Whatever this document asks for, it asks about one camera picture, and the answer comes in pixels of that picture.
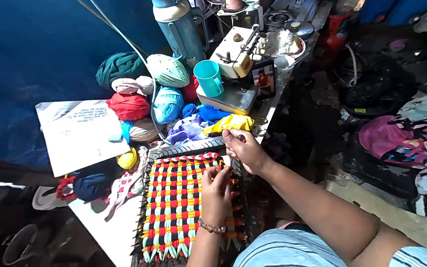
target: blue tarp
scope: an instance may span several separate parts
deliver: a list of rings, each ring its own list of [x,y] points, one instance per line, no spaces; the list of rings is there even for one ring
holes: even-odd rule
[[[147,53],[168,45],[151,1],[96,2]],[[0,160],[47,168],[34,106],[110,98],[95,73],[106,57],[123,51],[132,49],[76,0],[0,0]]]

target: woman's left hand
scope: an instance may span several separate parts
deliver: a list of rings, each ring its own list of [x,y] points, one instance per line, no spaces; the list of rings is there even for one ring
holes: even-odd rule
[[[202,175],[202,221],[205,224],[221,227],[225,224],[231,206],[230,167],[223,170],[210,167]]]

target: white table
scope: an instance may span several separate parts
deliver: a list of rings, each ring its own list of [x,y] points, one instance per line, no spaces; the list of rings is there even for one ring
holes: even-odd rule
[[[277,88],[276,96],[263,103],[260,110],[256,112],[257,116],[267,119],[266,124],[262,125],[267,129],[276,106],[281,99],[284,87]],[[263,141],[263,136],[256,137],[258,143]],[[227,165],[230,164],[228,156],[224,156]],[[136,222],[139,218],[140,202],[142,196],[129,199],[119,209],[115,211],[114,216],[108,222],[104,218],[108,215],[108,209],[102,212],[95,212],[94,206],[103,206],[103,202],[95,200],[94,203],[85,203],[82,200],[74,200],[68,206],[79,218],[80,222],[92,234],[99,246],[105,251],[106,255],[112,260],[116,267],[130,267],[132,256],[129,254],[133,251],[134,239],[138,226]]]

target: photo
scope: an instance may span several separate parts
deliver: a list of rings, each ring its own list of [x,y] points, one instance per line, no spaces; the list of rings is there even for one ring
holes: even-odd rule
[[[253,80],[261,91],[274,92],[273,65],[252,70]]]

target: yellow fabric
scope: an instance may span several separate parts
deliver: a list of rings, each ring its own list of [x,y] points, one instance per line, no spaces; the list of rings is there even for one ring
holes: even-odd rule
[[[134,167],[134,164],[136,164],[136,160],[138,159],[138,156],[136,154],[136,149],[133,147],[130,151],[126,152],[125,154],[121,154],[119,156],[116,156],[116,162],[120,167],[123,169],[131,169]]]
[[[227,117],[223,117],[216,124],[205,127],[202,129],[204,135],[211,133],[221,133],[227,129],[240,129],[245,131],[251,131],[253,126],[252,118],[244,115],[231,114]]]

